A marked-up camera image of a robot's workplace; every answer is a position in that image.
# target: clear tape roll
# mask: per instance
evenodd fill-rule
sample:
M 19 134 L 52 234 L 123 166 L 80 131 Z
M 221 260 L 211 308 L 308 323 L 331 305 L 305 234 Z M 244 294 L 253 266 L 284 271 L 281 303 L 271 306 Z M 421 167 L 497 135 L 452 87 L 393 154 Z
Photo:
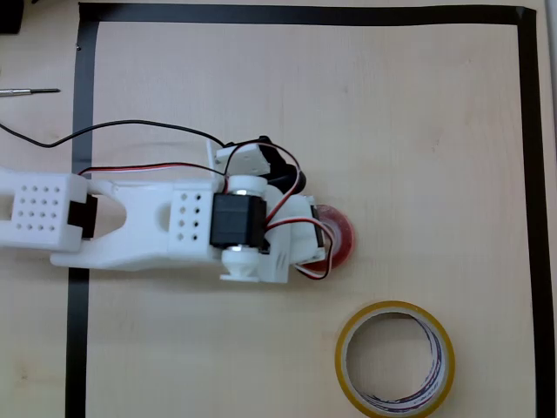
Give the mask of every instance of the clear tape roll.
M 405 314 L 418 322 L 429 340 L 433 363 L 421 388 L 410 396 L 385 401 L 353 386 L 346 367 L 348 345 L 366 321 L 382 314 Z M 348 400 L 372 418 L 424 418 L 445 400 L 454 379 L 454 351 L 445 328 L 427 311 L 407 302 L 389 300 L 374 303 L 357 312 L 342 328 L 335 350 L 335 369 Z

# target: red wire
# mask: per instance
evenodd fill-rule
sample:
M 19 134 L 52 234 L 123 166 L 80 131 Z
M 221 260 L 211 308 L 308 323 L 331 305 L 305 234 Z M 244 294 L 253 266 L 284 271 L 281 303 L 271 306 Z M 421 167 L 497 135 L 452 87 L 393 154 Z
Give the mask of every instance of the red wire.
M 151 168 L 171 168 L 171 167 L 191 167 L 191 168 L 199 168 L 201 170 L 206 170 L 208 172 L 214 172 L 218 175 L 224 176 L 222 172 L 217 170 L 213 170 L 210 167 L 206 167 L 204 165 L 193 164 L 193 163 L 179 163 L 179 162 L 171 162 L 171 163 L 158 163 L 158 164 L 144 164 L 144 165 L 114 165 L 114 166 L 92 166 L 83 169 L 77 175 L 82 176 L 87 172 L 129 172 L 135 170 L 149 170 Z

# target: black wire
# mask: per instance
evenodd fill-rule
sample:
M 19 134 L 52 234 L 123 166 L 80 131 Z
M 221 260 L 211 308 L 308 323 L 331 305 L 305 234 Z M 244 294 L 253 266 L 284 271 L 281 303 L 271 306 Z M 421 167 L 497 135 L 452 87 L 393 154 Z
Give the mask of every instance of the black wire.
M 87 167 L 79 172 L 77 175 L 81 176 L 86 172 L 109 172 L 109 171 L 122 171 L 125 172 L 126 170 L 143 170 L 149 168 L 177 168 L 177 167 L 186 167 L 186 168 L 200 168 L 202 170 L 206 170 L 208 172 L 214 172 L 219 176 L 224 176 L 223 172 L 219 172 L 217 170 L 213 170 L 210 167 L 205 165 L 199 165 L 194 163 L 182 163 L 182 162 L 164 162 L 164 163 L 156 163 L 156 164 L 134 164 L 134 165 L 98 165 Z
M 4 126 L 2 124 L 0 124 L 0 129 L 4 129 L 6 132 L 10 133 L 11 135 L 13 135 L 15 137 L 18 137 L 18 138 L 21 138 L 24 141 L 27 141 L 27 142 L 29 142 L 33 145 L 40 146 L 41 148 L 54 148 L 55 146 L 59 146 L 59 145 L 63 144 L 64 142 L 68 142 L 69 140 L 74 139 L 75 137 L 78 137 L 79 135 L 83 135 L 84 133 L 95 131 L 96 129 L 100 129 L 100 128 L 105 128 L 107 126 L 115 126 L 115 125 L 149 125 L 149 126 L 157 126 L 159 128 L 175 129 L 177 131 L 184 131 L 184 132 L 192 133 L 194 135 L 199 135 L 200 137 L 207 138 L 207 139 L 211 140 L 212 142 L 214 142 L 216 144 L 219 144 L 220 146 L 223 146 L 223 147 L 225 146 L 225 143 L 222 142 L 220 139 L 215 138 L 212 135 L 210 135 L 206 132 L 203 132 L 203 131 L 198 131 L 196 129 L 192 129 L 192 128 L 188 128 L 188 127 L 180 126 L 180 125 L 162 124 L 160 122 L 153 122 L 153 121 L 150 121 L 150 120 L 140 120 L 140 119 L 114 120 L 112 122 L 104 122 L 103 124 L 89 126 L 87 128 L 83 128 L 80 131 L 73 132 L 71 135 L 68 135 L 67 137 L 59 139 L 58 141 L 53 142 L 51 144 L 45 144 L 43 142 L 38 142 L 35 139 L 26 137 L 25 135 L 23 135 L 19 132 L 12 131 L 10 128 L 8 128 L 7 126 Z

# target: red object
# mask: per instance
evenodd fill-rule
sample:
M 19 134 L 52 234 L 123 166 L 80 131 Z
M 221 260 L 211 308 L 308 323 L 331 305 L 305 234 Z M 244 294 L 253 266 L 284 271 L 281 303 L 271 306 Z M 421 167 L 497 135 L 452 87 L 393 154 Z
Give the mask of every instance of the red object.
M 350 220 L 341 211 L 328 205 L 317 205 L 319 220 L 331 228 L 335 245 L 332 249 L 332 268 L 344 263 L 356 245 L 356 234 Z M 327 269 L 326 260 L 316 261 L 303 265 L 316 272 L 324 272 Z

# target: screwdriver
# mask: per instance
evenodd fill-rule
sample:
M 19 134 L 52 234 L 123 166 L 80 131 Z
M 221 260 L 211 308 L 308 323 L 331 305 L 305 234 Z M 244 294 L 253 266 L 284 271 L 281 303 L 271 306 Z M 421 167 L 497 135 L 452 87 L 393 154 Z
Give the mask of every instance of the screwdriver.
M 0 90 L 0 98 L 11 96 L 26 96 L 35 93 L 59 93 L 60 89 L 8 89 Z

